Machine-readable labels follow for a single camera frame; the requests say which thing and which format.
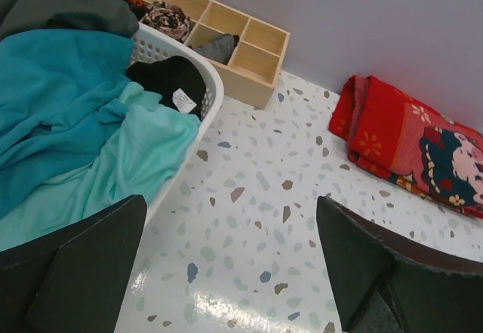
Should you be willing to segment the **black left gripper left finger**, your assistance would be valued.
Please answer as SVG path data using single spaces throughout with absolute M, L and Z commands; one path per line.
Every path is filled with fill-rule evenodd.
M 147 204 L 129 196 L 75 224 L 1 252 L 3 332 L 112 332 Z

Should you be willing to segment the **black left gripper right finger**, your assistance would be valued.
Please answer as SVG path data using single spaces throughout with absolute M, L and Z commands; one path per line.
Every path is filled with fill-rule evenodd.
M 344 332 L 480 332 L 482 264 L 426 247 L 327 196 L 316 222 Z

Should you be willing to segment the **mint green t shirt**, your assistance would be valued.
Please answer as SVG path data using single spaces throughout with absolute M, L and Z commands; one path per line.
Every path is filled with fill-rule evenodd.
M 119 97 L 128 108 L 120 128 L 91 163 L 47 180 L 1 220 L 1 249 L 75 224 L 130 195 L 152 202 L 177 174 L 201 125 L 161 98 L 128 83 Z

